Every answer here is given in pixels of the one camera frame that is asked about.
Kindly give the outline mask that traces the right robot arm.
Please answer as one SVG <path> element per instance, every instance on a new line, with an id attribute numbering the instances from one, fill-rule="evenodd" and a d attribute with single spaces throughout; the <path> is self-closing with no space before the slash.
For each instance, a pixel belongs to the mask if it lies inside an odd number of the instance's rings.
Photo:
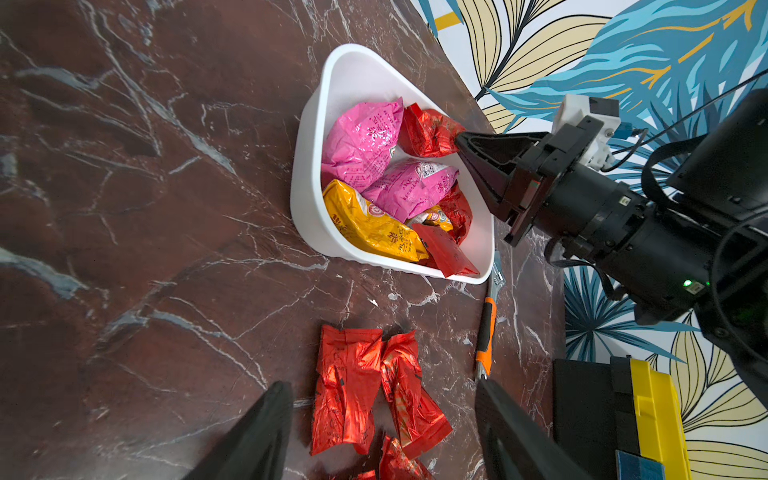
<path id="1" fill-rule="evenodd" d="M 550 132 L 455 140 L 490 213 L 518 244 L 550 239 L 552 265 L 589 266 L 641 325 L 693 311 L 759 399 L 767 397 L 767 93 L 712 132 L 656 148 L 641 188 L 611 179 L 614 99 L 567 95 Z"/>

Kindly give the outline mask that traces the white plastic storage box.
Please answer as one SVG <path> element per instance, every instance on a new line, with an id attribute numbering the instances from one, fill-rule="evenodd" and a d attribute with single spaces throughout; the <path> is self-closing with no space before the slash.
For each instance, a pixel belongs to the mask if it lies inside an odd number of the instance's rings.
<path id="1" fill-rule="evenodd" d="M 346 44 L 326 60 L 300 120 L 291 214 L 318 252 L 407 273 L 481 284 L 494 228 L 454 149 L 417 152 L 417 118 L 448 117 L 372 50 Z"/>

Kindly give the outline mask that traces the pink tea bag large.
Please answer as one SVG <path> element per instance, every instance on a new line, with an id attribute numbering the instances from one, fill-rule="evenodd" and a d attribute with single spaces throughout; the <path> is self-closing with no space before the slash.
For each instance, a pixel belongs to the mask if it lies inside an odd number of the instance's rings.
<path id="1" fill-rule="evenodd" d="M 404 112 L 403 100 L 363 102 L 341 115 L 322 150 L 321 185 L 339 180 L 362 192 L 388 168 Z"/>

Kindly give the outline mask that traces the red tea bag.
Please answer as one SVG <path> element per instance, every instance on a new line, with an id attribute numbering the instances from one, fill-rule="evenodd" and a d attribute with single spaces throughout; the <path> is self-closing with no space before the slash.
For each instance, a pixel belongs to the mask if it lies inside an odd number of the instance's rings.
<path id="1" fill-rule="evenodd" d="M 419 264 L 439 270 L 445 278 L 456 275 L 478 275 L 475 265 L 463 253 L 453 238 L 438 226 L 413 224 L 428 258 Z"/>
<path id="2" fill-rule="evenodd" d="M 434 476 L 417 458 L 409 459 L 396 438 L 384 436 L 377 470 L 363 472 L 354 480 L 433 480 Z"/>
<path id="3" fill-rule="evenodd" d="M 453 184 L 449 193 L 438 203 L 438 206 L 452 224 L 449 234 L 460 245 L 469 233 L 473 214 L 458 181 Z"/>
<path id="4" fill-rule="evenodd" d="M 453 431 L 448 418 L 422 384 L 423 371 L 414 332 L 394 335 L 386 342 L 381 374 L 398 439 L 409 459 L 428 452 Z"/>
<path id="5" fill-rule="evenodd" d="M 382 352 L 380 329 L 322 327 L 311 455 L 342 444 L 353 446 L 360 455 L 369 452 L 375 433 L 373 405 L 382 380 Z"/>
<path id="6" fill-rule="evenodd" d="M 456 138 L 466 129 L 434 109 L 421 109 L 416 103 L 404 109 L 398 145 L 408 155 L 440 158 L 458 152 Z"/>

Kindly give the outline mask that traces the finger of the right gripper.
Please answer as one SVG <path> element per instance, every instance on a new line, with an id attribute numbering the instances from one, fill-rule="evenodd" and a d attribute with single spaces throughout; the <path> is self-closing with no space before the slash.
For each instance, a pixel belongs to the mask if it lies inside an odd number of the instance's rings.
<path id="1" fill-rule="evenodd" d="M 469 155 L 464 156 L 464 164 L 490 213 L 500 221 L 507 222 L 512 215 L 512 206 L 505 199 L 505 194 L 514 175 L 515 162 L 498 164 L 488 159 Z"/>
<path id="2" fill-rule="evenodd" d="M 483 134 L 462 132 L 455 139 L 458 155 L 475 180 L 508 180 L 518 158 L 547 132 Z"/>

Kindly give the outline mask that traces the yellow tea bag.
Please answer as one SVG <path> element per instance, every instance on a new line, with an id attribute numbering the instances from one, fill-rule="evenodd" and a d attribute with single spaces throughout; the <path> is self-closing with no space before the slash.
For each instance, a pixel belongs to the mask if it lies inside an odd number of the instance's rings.
<path id="1" fill-rule="evenodd" d="M 346 183 L 331 181 L 323 192 L 323 200 L 337 230 L 358 249 L 410 263 L 429 257 L 413 229 L 386 214 Z"/>

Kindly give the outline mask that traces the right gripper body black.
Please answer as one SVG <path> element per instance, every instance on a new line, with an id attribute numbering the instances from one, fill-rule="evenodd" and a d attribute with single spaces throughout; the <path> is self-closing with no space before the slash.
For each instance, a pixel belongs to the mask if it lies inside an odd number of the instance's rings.
<path id="1" fill-rule="evenodd" d="M 505 199 L 512 206 L 512 215 L 506 222 L 510 226 L 505 236 L 507 243 L 518 245 L 533 226 L 544 201 L 569 168 L 578 161 L 585 140 L 585 137 L 577 133 L 577 129 L 548 133 L 518 158 L 505 194 Z"/>

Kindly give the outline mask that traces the red tea bag in box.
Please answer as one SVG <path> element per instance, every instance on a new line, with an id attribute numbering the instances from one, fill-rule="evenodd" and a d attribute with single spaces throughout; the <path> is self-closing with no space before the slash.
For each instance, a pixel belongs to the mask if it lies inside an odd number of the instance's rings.
<path id="1" fill-rule="evenodd" d="M 478 275 L 475 265 L 463 253 L 453 238 L 438 226 L 413 224 L 428 258 L 419 264 L 439 270 L 445 278 L 456 275 Z"/>

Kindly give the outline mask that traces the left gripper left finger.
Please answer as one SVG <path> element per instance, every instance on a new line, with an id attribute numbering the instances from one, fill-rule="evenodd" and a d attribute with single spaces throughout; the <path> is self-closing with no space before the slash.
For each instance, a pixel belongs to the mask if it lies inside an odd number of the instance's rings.
<path id="1" fill-rule="evenodd" d="M 272 384 L 186 477 L 188 479 L 280 479 L 290 443 L 293 391 Z"/>

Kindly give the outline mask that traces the yellow black toolbox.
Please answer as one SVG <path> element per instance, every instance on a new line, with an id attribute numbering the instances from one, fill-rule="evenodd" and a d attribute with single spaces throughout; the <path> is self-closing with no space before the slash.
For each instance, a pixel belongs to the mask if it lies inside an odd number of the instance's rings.
<path id="1" fill-rule="evenodd" d="M 679 396 L 647 361 L 554 362 L 555 442 L 593 479 L 691 479 Z"/>

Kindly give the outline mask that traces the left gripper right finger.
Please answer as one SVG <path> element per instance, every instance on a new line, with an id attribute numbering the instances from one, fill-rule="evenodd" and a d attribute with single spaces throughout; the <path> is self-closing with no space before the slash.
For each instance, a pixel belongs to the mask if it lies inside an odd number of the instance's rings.
<path id="1" fill-rule="evenodd" d="M 475 416 L 490 479 L 587 479 L 494 380 L 476 381 Z"/>

